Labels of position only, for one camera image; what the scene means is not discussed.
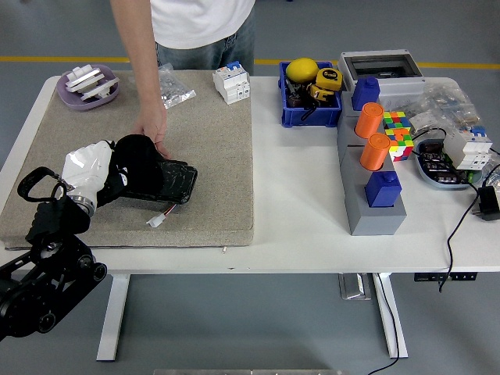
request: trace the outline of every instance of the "orange cup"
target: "orange cup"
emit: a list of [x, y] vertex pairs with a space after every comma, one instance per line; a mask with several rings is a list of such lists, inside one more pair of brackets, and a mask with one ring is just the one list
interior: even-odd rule
[[382, 133], [375, 133], [368, 138], [362, 150], [359, 162], [367, 170], [379, 170], [391, 147], [391, 139]]
[[361, 138], [368, 139], [370, 135], [377, 132], [380, 122], [384, 118], [384, 107], [377, 103], [366, 103], [361, 108], [354, 131]]

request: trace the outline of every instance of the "purple dish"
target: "purple dish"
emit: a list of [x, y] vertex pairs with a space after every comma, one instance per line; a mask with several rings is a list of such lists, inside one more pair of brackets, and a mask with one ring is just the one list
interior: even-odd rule
[[[104, 74], [104, 79], [98, 81], [99, 84], [104, 84], [108, 80], [114, 80], [116, 76], [113, 74], [110, 68], [104, 65], [99, 64], [91, 64], [93, 68], [99, 68], [101, 73]], [[120, 91], [118, 86], [119, 82], [116, 82], [110, 89], [109, 95], [105, 98], [89, 98], [85, 101], [81, 100], [81, 94], [77, 92], [69, 92], [66, 90], [66, 82], [68, 81], [67, 75], [71, 72], [65, 72], [61, 78], [57, 81], [57, 85], [55, 88], [57, 89], [57, 93], [61, 100], [69, 106], [71, 109], [75, 109], [77, 111], [87, 111], [89, 109], [93, 109], [95, 107], [99, 107], [100, 105], [111, 102]]]

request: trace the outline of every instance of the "person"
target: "person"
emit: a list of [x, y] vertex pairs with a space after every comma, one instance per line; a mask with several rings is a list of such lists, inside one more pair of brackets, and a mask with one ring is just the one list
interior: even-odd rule
[[134, 71], [139, 113], [132, 133], [145, 134], [166, 159], [166, 109], [158, 67], [216, 70], [233, 61], [253, 73], [255, 0], [110, 0]]

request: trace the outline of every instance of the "blue bin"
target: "blue bin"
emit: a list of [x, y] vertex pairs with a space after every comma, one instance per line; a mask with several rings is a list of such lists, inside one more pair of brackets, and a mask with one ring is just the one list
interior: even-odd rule
[[[292, 108], [287, 106], [286, 84], [284, 83], [285, 70], [290, 62], [280, 62], [280, 81], [278, 86], [281, 89], [281, 101], [283, 102], [283, 115], [281, 116], [281, 125], [283, 127], [296, 127], [296, 126], [325, 126], [336, 127], [338, 118], [342, 111], [342, 102], [340, 93], [335, 92], [334, 105], [327, 108], [316, 108], [305, 120], [301, 117], [308, 111], [303, 108]], [[332, 68], [333, 64], [328, 61], [318, 61], [318, 67]]]

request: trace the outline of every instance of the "beige felt mat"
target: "beige felt mat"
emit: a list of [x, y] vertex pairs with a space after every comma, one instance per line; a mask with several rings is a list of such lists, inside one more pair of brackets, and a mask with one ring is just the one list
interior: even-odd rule
[[[138, 113], [137, 89], [132, 72], [114, 73], [120, 78], [116, 99], [87, 112], [70, 109], [54, 92], [0, 215], [0, 240], [7, 248], [29, 246], [24, 237], [37, 204], [25, 202], [16, 193], [24, 176], [38, 166], [61, 173], [66, 153], [102, 139], [118, 141], [129, 133]], [[201, 247], [249, 245], [252, 241], [250, 99], [226, 104], [209, 71], [177, 71], [176, 76], [193, 88], [196, 96], [168, 110], [165, 145], [174, 159], [198, 170], [191, 200], [172, 212], [162, 225], [151, 228], [146, 221], [162, 212], [164, 204], [119, 198], [99, 208], [92, 217], [91, 229], [78, 235], [87, 245]]]

